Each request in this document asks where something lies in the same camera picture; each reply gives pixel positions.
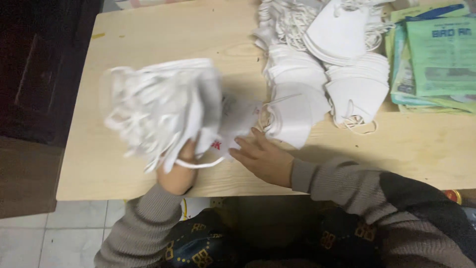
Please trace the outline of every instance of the finger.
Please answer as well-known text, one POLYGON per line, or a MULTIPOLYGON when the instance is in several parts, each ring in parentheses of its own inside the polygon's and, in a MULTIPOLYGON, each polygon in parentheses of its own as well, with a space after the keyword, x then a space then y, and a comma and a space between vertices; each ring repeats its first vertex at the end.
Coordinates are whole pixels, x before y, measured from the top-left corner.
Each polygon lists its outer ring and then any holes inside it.
POLYGON ((228 152, 230 153, 230 155, 233 158, 235 158, 238 162, 242 163, 246 168, 249 168, 254 163, 253 159, 250 159, 250 158, 244 156, 243 154, 240 153, 239 150, 237 150, 235 148, 230 148, 228 150, 228 152))
POLYGON ((235 142, 238 145, 240 145, 241 150, 243 152, 250 155, 251 157, 260 158, 263 155, 263 151, 261 151, 258 147, 254 146, 252 144, 249 144, 243 138, 237 137, 237 138, 235 138, 235 142))
POLYGON ((195 146, 197 145, 197 139, 192 141, 188 139, 187 142, 183 145, 178 158, 184 161, 194 161, 195 160, 195 146))
POLYGON ((255 127, 251 128, 251 132, 253 132, 253 135, 256 137, 259 145, 263 147, 263 149, 270 150, 274 148, 274 145, 266 138, 263 132, 259 131, 255 127))

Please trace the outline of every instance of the person's left hand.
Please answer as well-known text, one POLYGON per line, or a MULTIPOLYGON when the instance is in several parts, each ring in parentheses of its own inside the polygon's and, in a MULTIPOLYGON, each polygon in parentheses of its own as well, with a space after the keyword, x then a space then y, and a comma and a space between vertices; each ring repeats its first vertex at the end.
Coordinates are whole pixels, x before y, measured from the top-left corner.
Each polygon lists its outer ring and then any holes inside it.
MULTIPOLYGON (((189 139, 182 147, 182 150, 178 154, 178 158, 191 164, 196 163, 195 145, 196 142, 189 139)), ((163 165, 159 166, 156 172, 157 183, 159 183, 162 188, 173 195, 181 196, 195 184, 198 170, 174 164, 172 170, 168 174, 165 174, 163 165)))

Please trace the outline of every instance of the person's right hand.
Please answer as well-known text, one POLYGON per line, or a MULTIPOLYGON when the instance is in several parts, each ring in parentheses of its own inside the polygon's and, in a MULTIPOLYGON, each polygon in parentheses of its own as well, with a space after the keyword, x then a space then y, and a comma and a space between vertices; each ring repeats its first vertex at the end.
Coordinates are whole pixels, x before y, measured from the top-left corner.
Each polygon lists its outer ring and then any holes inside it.
POLYGON ((265 182, 291 188, 294 157, 272 144, 258 129, 252 127, 251 131, 261 148, 237 137, 235 141, 241 149, 231 148, 230 155, 265 182))

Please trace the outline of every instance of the pile of masks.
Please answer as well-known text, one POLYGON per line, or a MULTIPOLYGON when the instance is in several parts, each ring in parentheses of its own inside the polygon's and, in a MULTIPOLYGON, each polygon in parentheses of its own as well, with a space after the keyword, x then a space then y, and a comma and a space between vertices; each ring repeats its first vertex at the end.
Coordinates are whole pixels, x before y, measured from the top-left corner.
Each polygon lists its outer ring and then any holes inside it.
POLYGON ((387 59, 372 52, 393 27, 381 21, 385 2, 262 1, 253 33, 268 52, 264 76, 272 94, 263 129, 269 137, 299 149, 329 111, 338 127, 374 123, 388 93, 387 59))
POLYGON ((197 140, 200 157, 217 139, 222 117, 221 75, 210 59, 166 62, 134 70, 110 69, 100 89, 105 125, 128 144, 129 155, 141 155, 145 172, 163 165, 165 173, 174 164, 194 165, 178 159, 188 139, 197 140))

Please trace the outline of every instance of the wood grain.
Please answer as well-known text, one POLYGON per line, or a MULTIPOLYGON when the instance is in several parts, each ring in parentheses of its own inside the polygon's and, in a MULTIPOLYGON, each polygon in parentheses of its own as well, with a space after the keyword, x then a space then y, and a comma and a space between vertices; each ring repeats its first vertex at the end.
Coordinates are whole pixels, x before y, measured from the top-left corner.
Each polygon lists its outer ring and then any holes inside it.
MULTIPOLYGON (((250 36, 257 26, 257 6, 249 0, 200 0, 98 15, 93 35, 104 36, 89 45, 57 199, 129 199, 154 184, 153 175, 142 173, 145 161, 123 158, 126 145, 102 123, 99 78, 108 68, 212 58, 226 90, 265 100, 261 70, 266 61, 250 36)), ((313 127, 308 145, 292 153, 317 162, 348 155, 440 189, 476 188, 475 117, 396 111, 395 105, 384 103, 377 116, 379 130, 365 136, 337 129, 327 117, 313 127)), ((240 163, 227 162, 201 170, 189 195, 287 194, 296 193, 260 181, 240 163)))

